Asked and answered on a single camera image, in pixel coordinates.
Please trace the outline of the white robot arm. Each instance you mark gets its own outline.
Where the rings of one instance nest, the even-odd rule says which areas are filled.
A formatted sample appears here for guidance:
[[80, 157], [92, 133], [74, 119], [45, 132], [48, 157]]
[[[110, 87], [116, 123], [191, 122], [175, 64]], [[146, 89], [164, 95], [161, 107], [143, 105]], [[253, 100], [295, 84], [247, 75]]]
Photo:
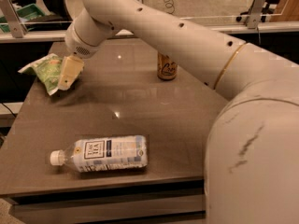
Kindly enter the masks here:
[[206, 224], [299, 224], [299, 65], [139, 0], [82, 2], [71, 53], [126, 29], [227, 99], [206, 142]]

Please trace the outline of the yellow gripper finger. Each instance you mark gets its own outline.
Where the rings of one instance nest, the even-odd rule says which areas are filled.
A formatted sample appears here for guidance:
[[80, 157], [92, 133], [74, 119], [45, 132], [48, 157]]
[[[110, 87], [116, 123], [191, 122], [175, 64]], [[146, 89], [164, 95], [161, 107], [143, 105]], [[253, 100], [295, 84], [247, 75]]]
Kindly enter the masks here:
[[67, 91], [83, 71], [84, 62], [76, 55], [65, 56], [61, 66], [58, 89]]

